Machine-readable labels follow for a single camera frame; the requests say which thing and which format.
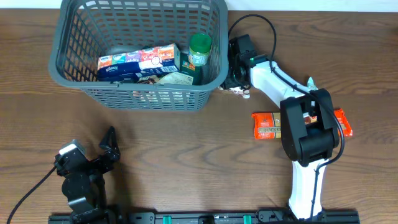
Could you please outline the green lidded pesto jar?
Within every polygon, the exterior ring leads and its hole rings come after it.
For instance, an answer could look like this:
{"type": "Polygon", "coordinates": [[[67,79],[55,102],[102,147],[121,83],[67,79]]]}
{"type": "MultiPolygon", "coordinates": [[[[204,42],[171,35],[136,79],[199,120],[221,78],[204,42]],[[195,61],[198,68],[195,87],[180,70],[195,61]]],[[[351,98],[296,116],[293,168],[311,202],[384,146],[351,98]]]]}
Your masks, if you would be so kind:
{"type": "Polygon", "coordinates": [[[190,39],[188,60],[194,66],[206,65],[212,48],[212,39],[207,34],[197,33],[190,39]]]}

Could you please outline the dark green snack bag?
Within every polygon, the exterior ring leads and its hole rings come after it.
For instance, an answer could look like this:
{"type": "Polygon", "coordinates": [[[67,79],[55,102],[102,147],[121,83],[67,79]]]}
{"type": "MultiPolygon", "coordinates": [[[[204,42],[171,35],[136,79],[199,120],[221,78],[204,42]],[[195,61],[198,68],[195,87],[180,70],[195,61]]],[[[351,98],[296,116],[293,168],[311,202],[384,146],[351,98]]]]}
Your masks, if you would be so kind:
{"type": "Polygon", "coordinates": [[[202,80],[202,69],[188,61],[188,55],[181,53],[179,71],[166,75],[151,75],[139,78],[140,84],[174,84],[174,85],[199,85],[202,80]]]}

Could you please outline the orange quick cook spaghetti pack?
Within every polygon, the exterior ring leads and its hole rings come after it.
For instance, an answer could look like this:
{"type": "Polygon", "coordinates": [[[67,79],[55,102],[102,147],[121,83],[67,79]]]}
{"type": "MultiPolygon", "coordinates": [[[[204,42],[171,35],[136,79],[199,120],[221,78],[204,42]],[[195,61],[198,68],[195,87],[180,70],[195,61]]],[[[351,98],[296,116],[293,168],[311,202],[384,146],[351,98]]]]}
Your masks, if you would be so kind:
{"type": "MultiPolygon", "coordinates": [[[[353,130],[346,119],[345,112],[342,109],[334,110],[344,136],[353,136],[353,130]]],[[[281,120],[279,112],[272,113],[253,113],[254,120],[254,138],[255,139],[280,139],[281,138],[281,120]]]]}

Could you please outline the mint toilet tissue pack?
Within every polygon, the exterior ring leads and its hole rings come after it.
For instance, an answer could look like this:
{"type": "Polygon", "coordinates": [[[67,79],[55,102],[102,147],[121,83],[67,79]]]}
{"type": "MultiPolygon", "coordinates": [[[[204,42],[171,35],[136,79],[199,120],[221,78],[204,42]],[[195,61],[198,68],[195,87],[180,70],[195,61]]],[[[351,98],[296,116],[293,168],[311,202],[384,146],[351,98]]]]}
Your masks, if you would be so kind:
{"type": "Polygon", "coordinates": [[[318,90],[318,87],[316,86],[315,81],[312,77],[308,78],[307,87],[309,90],[312,90],[312,91],[318,90]]]}

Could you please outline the blue Kleenex tissue multipack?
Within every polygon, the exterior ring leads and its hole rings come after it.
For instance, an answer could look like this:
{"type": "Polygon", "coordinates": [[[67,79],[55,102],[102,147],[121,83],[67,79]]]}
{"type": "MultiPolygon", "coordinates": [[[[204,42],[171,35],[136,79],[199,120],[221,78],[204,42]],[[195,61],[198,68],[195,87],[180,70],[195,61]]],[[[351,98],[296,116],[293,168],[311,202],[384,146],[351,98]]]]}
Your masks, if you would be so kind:
{"type": "Polygon", "coordinates": [[[100,57],[97,79],[101,82],[138,80],[177,72],[179,68],[180,50],[175,44],[169,44],[100,57]]]}

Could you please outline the brown snack packet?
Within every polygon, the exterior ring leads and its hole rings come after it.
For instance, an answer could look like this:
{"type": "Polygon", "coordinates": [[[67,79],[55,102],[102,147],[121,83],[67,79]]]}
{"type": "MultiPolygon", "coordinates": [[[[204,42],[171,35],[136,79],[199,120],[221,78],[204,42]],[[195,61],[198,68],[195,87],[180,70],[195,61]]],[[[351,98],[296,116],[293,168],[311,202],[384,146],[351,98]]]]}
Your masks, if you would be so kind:
{"type": "Polygon", "coordinates": [[[250,98],[250,91],[245,88],[239,87],[239,86],[234,87],[234,88],[228,88],[228,89],[225,89],[225,88],[219,86],[218,89],[221,91],[227,91],[228,93],[232,93],[237,96],[241,96],[244,99],[250,98]]]}

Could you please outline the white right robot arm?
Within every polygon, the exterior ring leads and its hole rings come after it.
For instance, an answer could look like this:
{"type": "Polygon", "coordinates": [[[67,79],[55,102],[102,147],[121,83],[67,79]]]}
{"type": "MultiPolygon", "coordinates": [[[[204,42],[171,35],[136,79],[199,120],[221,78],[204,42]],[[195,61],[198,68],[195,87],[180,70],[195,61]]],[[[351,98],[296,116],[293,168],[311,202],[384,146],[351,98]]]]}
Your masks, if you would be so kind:
{"type": "Polygon", "coordinates": [[[289,207],[296,219],[312,219],[322,211],[323,173],[336,160],[332,152],[345,146],[329,92],[296,82],[265,55],[236,54],[228,62],[227,82],[249,83],[279,107],[282,147],[293,165],[289,207]]]}

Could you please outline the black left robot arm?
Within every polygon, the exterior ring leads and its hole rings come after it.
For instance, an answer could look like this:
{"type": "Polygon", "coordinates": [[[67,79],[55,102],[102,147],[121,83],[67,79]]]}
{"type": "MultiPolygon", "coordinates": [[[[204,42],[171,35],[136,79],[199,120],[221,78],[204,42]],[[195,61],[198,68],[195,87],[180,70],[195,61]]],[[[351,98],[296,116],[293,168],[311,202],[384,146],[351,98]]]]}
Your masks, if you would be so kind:
{"type": "Polygon", "coordinates": [[[105,173],[114,169],[114,163],[121,157],[114,127],[108,129],[99,147],[104,153],[89,160],[85,156],[85,148],[74,139],[55,156],[57,175],[65,178],[62,193],[72,213],[52,215],[49,223],[112,224],[119,221],[118,211],[107,206],[103,178],[105,173]]]}

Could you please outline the grey plastic lattice basket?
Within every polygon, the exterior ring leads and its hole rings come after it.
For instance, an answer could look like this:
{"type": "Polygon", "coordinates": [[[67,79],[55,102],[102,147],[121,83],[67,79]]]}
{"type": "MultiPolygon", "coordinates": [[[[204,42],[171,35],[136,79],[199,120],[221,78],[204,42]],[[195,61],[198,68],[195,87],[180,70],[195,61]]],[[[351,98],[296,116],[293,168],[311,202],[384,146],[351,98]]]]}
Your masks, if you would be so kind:
{"type": "Polygon", "coordinates": [[[84,91],[108,108],[196,111],[227,77],[227,53],[228,8],[223,0],[66,0],[60,6],[49,74],[59,85],[84,91]],[[168,44],[188,52],[197,33],[212,39],[199,85],[98,80],[102,56],[168,44]]]}

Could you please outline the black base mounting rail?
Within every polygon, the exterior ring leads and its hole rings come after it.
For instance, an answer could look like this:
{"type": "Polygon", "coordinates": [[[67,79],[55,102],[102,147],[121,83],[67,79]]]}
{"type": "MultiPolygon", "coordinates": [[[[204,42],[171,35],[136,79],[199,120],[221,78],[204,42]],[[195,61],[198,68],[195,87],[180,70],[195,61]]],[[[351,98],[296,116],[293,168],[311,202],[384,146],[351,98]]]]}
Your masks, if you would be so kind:
{"type": "Polygon", "coordinates": [[[267,223],[320,223],[360,224],[357,211],[322,211],[308,219],[297,219],[286,210],[259,210],[236,213],[154,213],[140,212],[128,215],[105,212],[101,218],[84,220],[76,215],[51,215],[48,224],[68,223],[125,223],[125,224],[267,224],[267,223]]]}

